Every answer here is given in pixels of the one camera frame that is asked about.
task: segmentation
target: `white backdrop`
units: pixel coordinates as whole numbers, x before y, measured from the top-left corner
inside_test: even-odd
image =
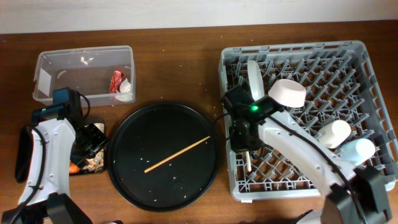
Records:
[[[397,0],[0,0],[0,33],[398,19]]]

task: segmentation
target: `wooden chopstick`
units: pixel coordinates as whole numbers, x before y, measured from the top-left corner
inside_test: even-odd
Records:
[[[167,157],[166,159],[164,159],[164,160],[162,160],[162,161],[160,161],[160,162],[156,163],[155,165],[151,166],[150,168],[148,168],[148,169],[144,170],[144,172],[145,172],[145,173],[148,173],[149,171],[151,171],[151,170],[155,169],[156,167],[158,167],[158,166],[162,165],[163,163],[165,163],[165,162],[167,162],[167,161],[169,161],[169,160],[173,159],[174,157],[177,157],[177,156],[179,156],[179,155],[183,154],[184,152],[186,152],[186,151],[190,150],[191,148],[193,148],[193,147],[195,147],[195,146],[199,145],[200,143],[202,143],[202,142],[206,141],[208,138],[210,138],[210,136],[207,136],[207,137],[205,137],[204,139],[202,139],[202,140],[199,140],[199,141],[197,141],[197,142],[193,143],[192,145],[190,145],[190,146],[186,147],[185,149],[182,149],[181,151],[178,151],[178,152],[176,152],[175,154],[173,154],[173,155],[171,155],[171,156]]]

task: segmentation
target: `black tray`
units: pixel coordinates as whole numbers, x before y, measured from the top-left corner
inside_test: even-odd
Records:
[[[154,170],[146,168],[207,137]],[[109,176],[119,193],[148,211],[168,212],[201,197],[213,182],[220,150],[211,124],[177,103],[146,106],[116,131],[108,151]]]

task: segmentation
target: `gray dish rack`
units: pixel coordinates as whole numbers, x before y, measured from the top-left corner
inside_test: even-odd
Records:
[[[365,45],[360,41],[232,47],[221,53],[221,96],[241,85],[250,91],[247,62],[255,60],[267,93],[281,78],[295,80],[307,89],[305,106],[287,108],[296,122],[313,137],[318,130],[343,119],[351,126],[346,140],[368,138],[376,153],[360,167],[375,167],[385,184],[398,179],[398,142]],[[231,119],[225,117],[229,136]],[[318,190],[277,149],[263,147],[252,155],[255,172],[245,169],[241,153],[226,143],[229,187],[235,200],[314,197]]]

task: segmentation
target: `green led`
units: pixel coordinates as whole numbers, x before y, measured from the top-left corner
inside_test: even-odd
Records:
[[[251,110],[252,110],[252,111],[256,111],[256,110],[258,110],[258,109],[259,109],[259,107],[256,106],[256,105],[254,105],[254,106],[251,107]]]

